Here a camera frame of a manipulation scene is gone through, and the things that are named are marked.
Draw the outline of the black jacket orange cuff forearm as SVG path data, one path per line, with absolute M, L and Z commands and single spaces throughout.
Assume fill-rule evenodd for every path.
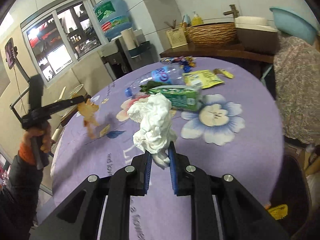
M 29 238 L 42 178 L 31 147 L 22 142 L 1 190 L 1 239 Z

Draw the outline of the person's left hand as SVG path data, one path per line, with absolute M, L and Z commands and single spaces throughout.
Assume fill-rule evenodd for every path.
M 38 127 L 31 127 L 24 132 L 22 142 L 31 147 L 31 138 L 40 137 L 42 139 L 42 145 L 40 146 L 40 150 L 44 153 L 49 153 L 52 147 L 52 139 L 51 139 L 51 126 L 47 122 L 46 128 L 41 129 Z

